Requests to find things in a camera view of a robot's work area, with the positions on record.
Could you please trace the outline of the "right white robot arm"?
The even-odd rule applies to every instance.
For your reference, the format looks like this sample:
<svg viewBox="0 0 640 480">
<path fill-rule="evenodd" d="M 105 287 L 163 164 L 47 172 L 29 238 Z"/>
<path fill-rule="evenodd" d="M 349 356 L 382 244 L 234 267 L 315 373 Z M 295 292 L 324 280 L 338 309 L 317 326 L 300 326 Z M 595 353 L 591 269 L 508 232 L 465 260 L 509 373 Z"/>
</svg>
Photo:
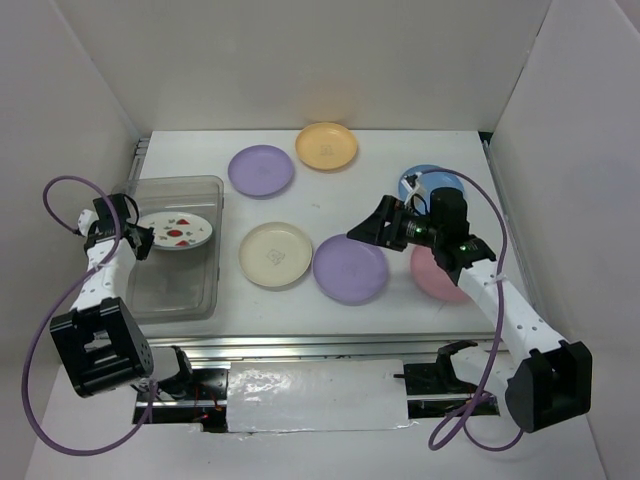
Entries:
<svg viewBox="0 0 640 480">
<path fill-rule="evenodd" d="M 504 257 L 470 233 L 467 203 L 459 190 L 434 190 L 425 214 L 386 195 L 347 236 L 395 251 L 410 244 L 429 248 L 437 266 L 492 321 L 516 368 L 494 364 L 483 379 L 489 354 L 474 342 L 455 342 L 438 351 L 435 378 L 442 389 L 485 385 L 501 412 L 526 433 L 589 412 L 590 350 L 582 342 L 568 342 L 503 277 Z"/>
</svg>

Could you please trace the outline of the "watermelon pattern white plate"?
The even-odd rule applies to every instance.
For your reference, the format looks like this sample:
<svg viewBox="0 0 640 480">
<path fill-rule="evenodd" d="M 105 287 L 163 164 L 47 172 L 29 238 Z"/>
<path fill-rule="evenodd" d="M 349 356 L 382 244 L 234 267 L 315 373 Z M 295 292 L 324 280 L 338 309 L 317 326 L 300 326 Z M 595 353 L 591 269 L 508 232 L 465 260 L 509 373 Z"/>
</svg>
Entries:
<svg viewBox="0 0 640 480">
<path fill-rule="evenodd" d="M 187 250 L 206 244 L 214 233 L 212 224 L 186 212 L 156 212 L 142 216 L 138 225 L 151 228 L 153 246 L 161 250 Z"/>
</svg>

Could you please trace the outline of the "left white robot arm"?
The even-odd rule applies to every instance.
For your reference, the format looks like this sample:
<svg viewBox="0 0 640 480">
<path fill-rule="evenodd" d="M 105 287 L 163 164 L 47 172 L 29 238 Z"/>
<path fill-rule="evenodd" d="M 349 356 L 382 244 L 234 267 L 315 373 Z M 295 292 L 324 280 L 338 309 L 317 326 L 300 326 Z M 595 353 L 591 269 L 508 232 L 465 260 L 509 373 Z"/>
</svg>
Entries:
<svg viewBox="0 0 640 480">
<path fill-rule="evenodd" d="M 153 348 L 125 304 L 129 278 L 151 251 L 154 233 L 138 224 L 136 202 L 126 194 L 93 201 L 78 220 L 89 278 L 70 311 L 49 331 L 75 392 L 83 397 L 154 379 L 173 400 L 196 390 L 197 374 L 177 346 Z"/>
</svg>

